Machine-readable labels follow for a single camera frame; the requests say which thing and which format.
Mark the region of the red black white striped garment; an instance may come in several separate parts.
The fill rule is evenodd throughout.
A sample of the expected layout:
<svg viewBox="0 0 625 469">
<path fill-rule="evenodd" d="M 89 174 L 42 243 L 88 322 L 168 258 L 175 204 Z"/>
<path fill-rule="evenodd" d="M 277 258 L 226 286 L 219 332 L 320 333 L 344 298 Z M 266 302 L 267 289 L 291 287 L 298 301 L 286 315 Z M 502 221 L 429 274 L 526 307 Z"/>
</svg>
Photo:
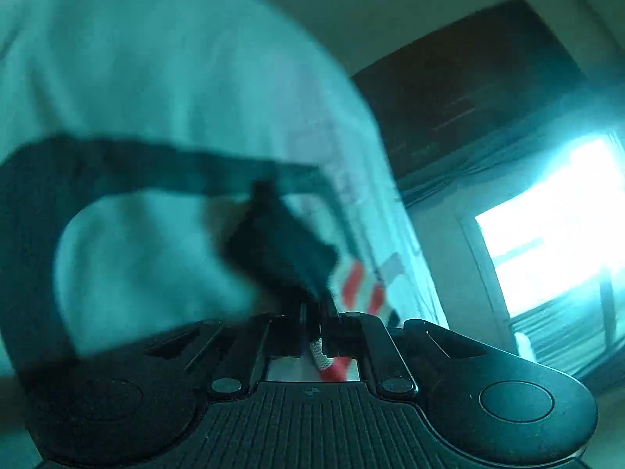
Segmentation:
<svg viewBox="0 0 625 469">
<path fill-rule="evenodd" d="M 29 393 L 118 381 L 142 392 L 189 394 L 193 382 L 171 361 L 146 351 L 166 333 L 118 338 L 110 326 L 91 333 L 105 346 L 81 356 L 61 311 L 56 272 L 61 243 L 75 218 L 110 199 L 138 194 L 174 199 L 229 199 L 250 204 L 192 292 L 206 303 L 229 270 L 251 279 L 280 304 L 304 307 L 308 340 L 336 315 L 329 291 L 343 257 L 359 250 L 344 206 L 316 164 L 264 157 L 228 140 L 79 136 L 60 132 L 15 146 L 1 164 L 1 376 Z"/>
</svg>

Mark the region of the white object on windowsill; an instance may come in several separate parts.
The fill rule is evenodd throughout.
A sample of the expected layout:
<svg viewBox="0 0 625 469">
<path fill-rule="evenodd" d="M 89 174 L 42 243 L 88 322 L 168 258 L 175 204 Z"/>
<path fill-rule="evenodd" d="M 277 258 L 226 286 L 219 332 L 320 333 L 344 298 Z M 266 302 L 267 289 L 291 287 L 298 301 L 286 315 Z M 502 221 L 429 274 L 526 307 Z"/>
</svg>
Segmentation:
<svg viewBox="0 0 625 469">
<path fill-rule="evenodd" d="M 530 338 L 525 333 L 521 333 L 520 331 L 515 331 L 514 338 L 518 356 L 524 360 L 537 362 Z"/>
</svg>

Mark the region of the teal curtain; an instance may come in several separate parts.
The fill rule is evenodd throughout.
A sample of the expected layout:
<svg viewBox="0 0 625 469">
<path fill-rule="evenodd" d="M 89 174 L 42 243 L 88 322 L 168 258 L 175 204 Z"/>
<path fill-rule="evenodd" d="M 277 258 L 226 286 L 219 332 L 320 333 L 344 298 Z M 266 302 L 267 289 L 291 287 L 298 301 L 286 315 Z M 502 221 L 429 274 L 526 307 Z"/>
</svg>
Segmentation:
<svg viewBox="0 0 625 469">
<path fill-rule="evenodd" d="M 399 195 L 409 208 L 468 177 L 509 167 L 623 124 L 624 82 L 585 86 L 397 180 Z"/>
</svg>

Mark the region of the white patterned bed quilt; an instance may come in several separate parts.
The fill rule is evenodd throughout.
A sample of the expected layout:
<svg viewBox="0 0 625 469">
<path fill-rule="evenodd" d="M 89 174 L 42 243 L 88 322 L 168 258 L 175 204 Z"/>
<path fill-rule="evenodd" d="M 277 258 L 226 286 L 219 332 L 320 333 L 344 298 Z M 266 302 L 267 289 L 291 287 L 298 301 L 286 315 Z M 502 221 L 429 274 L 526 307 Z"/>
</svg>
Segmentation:
<svg viewBox="0 0 625 469">
<path fill-rule="evenodd" d="M 1 372 L 267 310 L 223 246 L 273 180 L 340 308 L 446 324 L 378 126 L 266 0 L 1 0 Z"/>
</svg>

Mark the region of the dark wooden wardrobe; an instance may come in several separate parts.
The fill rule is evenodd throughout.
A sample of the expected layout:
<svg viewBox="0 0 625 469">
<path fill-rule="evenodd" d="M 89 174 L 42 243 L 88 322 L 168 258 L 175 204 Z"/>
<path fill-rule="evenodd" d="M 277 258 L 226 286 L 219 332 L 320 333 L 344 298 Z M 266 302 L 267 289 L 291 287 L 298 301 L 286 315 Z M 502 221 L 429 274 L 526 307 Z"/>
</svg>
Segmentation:
<svg viewBox="0 0 625 469">
<path fill-rule="evenodd" d="M 517 122 L 585 80 L 525 0 L 470 14 L 353 77 L 397 179 Z"/>
</svg>

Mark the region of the bright window with frame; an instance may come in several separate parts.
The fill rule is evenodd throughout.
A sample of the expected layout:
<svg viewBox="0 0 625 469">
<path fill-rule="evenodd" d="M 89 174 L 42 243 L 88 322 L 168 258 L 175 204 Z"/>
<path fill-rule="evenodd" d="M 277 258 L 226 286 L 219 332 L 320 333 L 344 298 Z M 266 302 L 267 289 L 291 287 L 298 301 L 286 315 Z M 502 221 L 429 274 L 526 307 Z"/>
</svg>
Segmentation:
<svg viewBox="0 0 625 469">
<path fill-rule="evenodd" d="M 604 278 L 622 292 L 624 146 L 614 132 L 575 140 L 459 221 L 500 326 Z"/>
</svg>

